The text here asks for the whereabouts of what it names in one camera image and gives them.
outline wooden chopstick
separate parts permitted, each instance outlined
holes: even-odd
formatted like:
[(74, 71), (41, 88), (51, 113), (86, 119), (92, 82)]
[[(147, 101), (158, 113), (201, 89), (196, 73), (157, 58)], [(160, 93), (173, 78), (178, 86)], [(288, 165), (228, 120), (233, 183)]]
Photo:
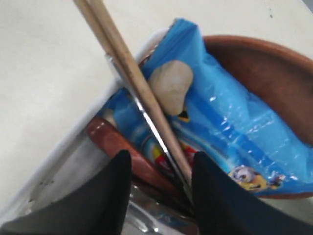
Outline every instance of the wooden chopstick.
[(151, 117), (166, 146), (191, 186), (191, 167), (175, 137), (158, 101), (144, 78), (137, 62), (117, 30), (102, 0), (74, 0), (93, 30), (104, 51), (113, 59), (122, 75), (132, 85)]

